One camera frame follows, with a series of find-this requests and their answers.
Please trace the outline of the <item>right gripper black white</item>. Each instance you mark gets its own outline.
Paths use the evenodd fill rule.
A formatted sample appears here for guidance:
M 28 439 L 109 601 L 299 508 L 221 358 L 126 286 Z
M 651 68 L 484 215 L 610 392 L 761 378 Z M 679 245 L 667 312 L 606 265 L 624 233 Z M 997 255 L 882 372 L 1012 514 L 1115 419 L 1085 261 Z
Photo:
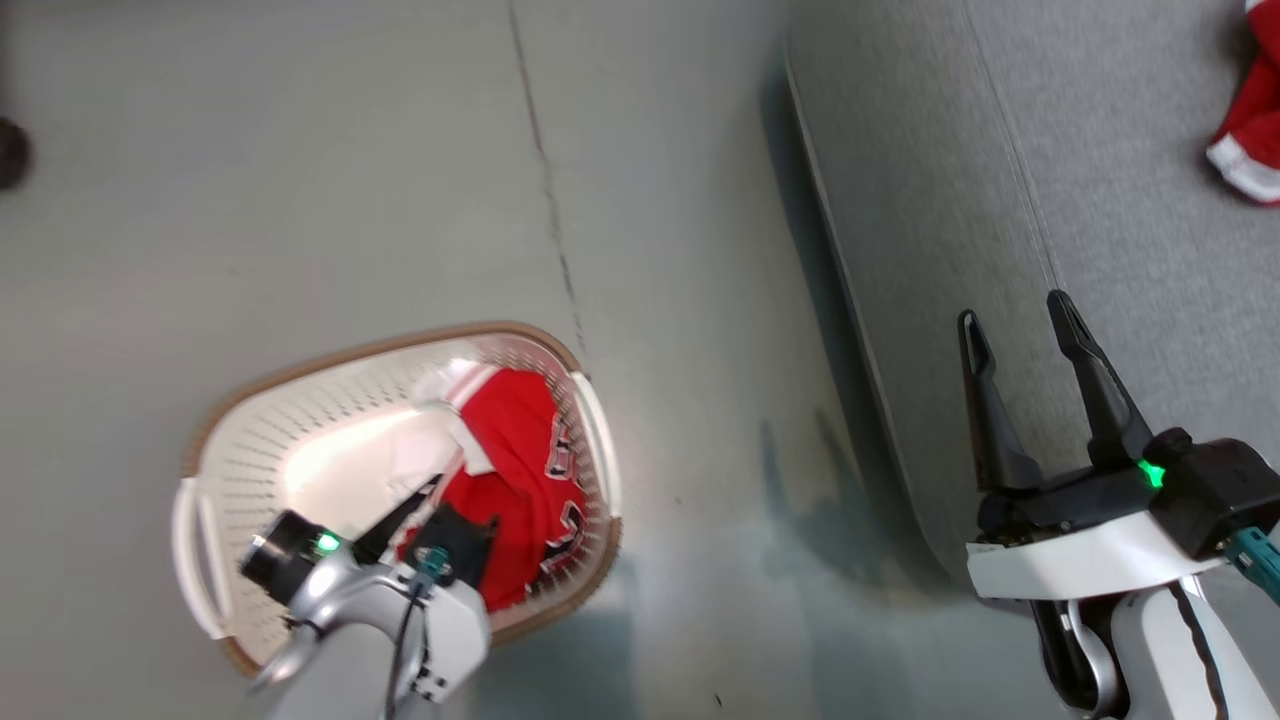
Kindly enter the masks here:
M 1071 296 L 1046 299 L 1059 350 L 1073 366 L 1091 429 L 1087 452 L 1096 468 L 1137 465 L 1153 433 Z M 1027 454 L 996 383 L 997 363 L 980 320 L 957 316 L 972 452 L 984 493 L 1029 493 L 1044 483 Z M 987 600 L 1068 601 L 1166 585 L 1226 564 L 1220 553 L 1197 561 L 1184 553 L 1147 510 L 1029 544 L 966 544 L 966 569 Z

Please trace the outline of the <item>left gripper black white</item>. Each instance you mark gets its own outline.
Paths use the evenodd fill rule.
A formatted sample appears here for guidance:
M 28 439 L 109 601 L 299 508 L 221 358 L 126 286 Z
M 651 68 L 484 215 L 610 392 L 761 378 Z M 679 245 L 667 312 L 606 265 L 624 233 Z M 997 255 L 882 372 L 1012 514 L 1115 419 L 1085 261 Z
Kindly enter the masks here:
M 443 478 L 431 477 L 355 539 L 355 561 L 379 564 L 387 550 L 396 547 L 397 532 L 434 495 Z M 315 566 L 339 547 L 340 538 L 334 532 L 294 510 L 285 510 L 251 539 L 239 561 L 239 575 L 270 600 L 288 606 Z

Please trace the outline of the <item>red jersey with black lettering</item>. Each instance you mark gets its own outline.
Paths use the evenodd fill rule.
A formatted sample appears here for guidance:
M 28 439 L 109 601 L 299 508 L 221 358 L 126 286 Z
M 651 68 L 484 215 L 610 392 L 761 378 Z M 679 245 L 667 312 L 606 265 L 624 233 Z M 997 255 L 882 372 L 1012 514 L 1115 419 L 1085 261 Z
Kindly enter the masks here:
M 410 391 L 419 414 L 393 434 L 389 495 L 421 491 L 477 525 L 495 523 L 475 582 L 489 612 L 522 603 L 580 548 L 586 497 L 567 425 L 535 372 L 453 360 Z

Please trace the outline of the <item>red garment with white trim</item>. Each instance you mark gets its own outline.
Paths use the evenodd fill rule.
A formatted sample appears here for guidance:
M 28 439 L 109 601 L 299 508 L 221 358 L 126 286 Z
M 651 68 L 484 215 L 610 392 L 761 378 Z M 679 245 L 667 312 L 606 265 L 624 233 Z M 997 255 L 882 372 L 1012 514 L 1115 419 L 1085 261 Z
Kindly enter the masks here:
M 1245 0 L 1245 19 L 1258 54 L 1206 156 L 1235 191 L 1280 206 L 1280 0 Z

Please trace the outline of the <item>grey fabric sofa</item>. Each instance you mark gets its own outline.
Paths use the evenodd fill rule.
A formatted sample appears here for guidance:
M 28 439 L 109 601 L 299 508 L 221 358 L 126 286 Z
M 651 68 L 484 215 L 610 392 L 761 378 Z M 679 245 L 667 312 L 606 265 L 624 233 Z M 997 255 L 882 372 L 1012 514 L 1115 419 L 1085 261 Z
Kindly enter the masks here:
M 1245 0 L 795 0 L 788 70 L 884 429 L 969 587 L 957 316 L 1027 452 L 1087 464 L 1064 290 L 1153 430 L 1280 468 L 1280 208 L 1204 155 L 1256 53 Z

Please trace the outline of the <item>white perforated laundry basket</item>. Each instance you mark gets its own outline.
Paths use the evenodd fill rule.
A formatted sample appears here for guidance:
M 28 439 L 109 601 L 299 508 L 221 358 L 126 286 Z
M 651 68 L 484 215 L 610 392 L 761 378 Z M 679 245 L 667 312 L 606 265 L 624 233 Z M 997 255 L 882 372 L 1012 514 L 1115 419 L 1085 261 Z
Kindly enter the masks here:
M 339 536 L 366 530 L 415 486 L 460 466 L 460 428 L 430 388 L 472 366 L 535 372 L 568 434 L 585 493 L 585 538 L 522 603 L 490 616 L 506 644 L 585 603 L 623 537 L 621 474 L 596 391 L 553 334 L 483 322 L 406 334 L 300 364 L 227 396 L 197 430 L 172 505 L 187 607 L 246 676 L 285 643 L 285 609 L 237 571 L 252 536 L 294 510 Z

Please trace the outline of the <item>black caster wheel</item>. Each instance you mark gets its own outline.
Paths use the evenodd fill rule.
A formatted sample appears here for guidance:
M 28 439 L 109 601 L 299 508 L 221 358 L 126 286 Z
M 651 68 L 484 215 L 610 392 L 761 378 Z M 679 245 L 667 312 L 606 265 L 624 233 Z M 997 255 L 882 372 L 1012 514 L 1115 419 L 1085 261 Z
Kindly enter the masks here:
M 0 191 L 15 188 L 29 172 L 32 143 L 24 128 L 0 115 Z

